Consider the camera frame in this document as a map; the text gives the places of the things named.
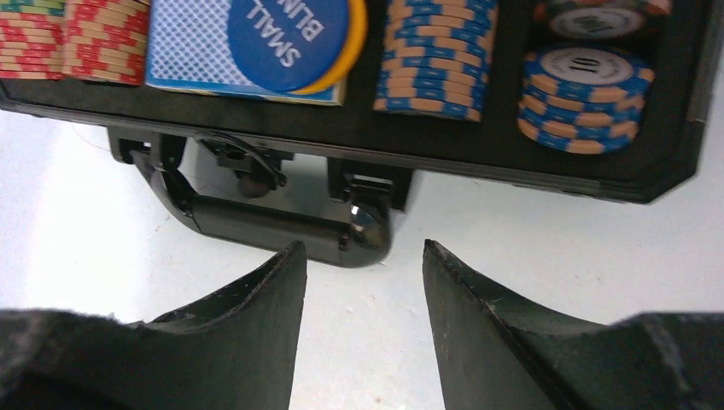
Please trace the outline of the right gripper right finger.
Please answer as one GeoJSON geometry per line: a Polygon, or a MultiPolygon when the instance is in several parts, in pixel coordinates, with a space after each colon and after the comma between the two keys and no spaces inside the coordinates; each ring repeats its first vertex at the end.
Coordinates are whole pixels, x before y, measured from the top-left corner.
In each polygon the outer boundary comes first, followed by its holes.
{"type": "Polygon", "coordinates": [[[720,409],[721,313],[601,325],[475,271],[436,241],[423,283],[448,409],[720,409]]]}

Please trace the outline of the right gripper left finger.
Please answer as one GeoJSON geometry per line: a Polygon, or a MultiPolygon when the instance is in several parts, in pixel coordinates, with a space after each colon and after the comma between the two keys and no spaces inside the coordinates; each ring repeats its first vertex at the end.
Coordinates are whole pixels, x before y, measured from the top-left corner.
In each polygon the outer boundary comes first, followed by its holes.
{"type": "Polygon", "coordinates": [[[1,312],[4,409],[286,409],[307,284],[294,242],[150,322],[1,312]]]}

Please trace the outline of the black poker set case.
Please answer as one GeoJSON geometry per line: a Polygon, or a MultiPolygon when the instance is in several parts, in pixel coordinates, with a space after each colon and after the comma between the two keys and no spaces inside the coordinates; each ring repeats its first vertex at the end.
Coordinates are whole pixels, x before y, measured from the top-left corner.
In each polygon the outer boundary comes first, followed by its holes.
{"type": "Polygon", "coordinates": [[[76,79],[5,79],[1,106],[37,117],[106,126],[111,152],[143,175],[167,212],[206,236],[269,250],[299,240],[307,256],[339,267],[383,259],[392,241],[388,212],[403,209],[416,170],[477,177],[616,202],[648,203],[694,175],[723,40],[720,1],[677,1],[650,48],[656,73],[639,136],[609,155],[566,155],[525,138],[515,118],[533,32],[530,1],[500,4],[482,121],[376,114],[385,7],[369,4],[371,33],[347,81],[343,106],[203,97],[148,86],[76,79]],[[329,194],[352,206],[347,223],[231,202],[195,192],[179,171],[188,140],[231,138],[254,153],[318,155],[329,194]]]}

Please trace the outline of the blue round button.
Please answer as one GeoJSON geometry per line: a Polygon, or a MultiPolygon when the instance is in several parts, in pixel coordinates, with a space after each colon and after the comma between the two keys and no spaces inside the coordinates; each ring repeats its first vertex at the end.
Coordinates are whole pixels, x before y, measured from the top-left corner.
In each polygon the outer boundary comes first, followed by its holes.
{"type": "Polygon", "coordinates": [[[269,91],[305,88],[325,74],[347,40],[347,1],[231,2],[231,58],[252,83],[269,91]]]}

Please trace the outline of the orange round button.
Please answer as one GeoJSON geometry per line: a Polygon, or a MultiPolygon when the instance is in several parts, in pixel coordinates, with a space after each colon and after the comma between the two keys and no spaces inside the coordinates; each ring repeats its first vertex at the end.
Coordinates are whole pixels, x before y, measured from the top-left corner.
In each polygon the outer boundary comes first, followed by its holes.
{"type": "Polygon", "coordinates": [[[318,80],[299,90],[292,91],[292,94],[309,95],[331,87],[344,79],[359,59],[368,34],[368,9],[364,0],[349,0],[347,4],[349,6],[347,39],[339,55],[318,80]]]}

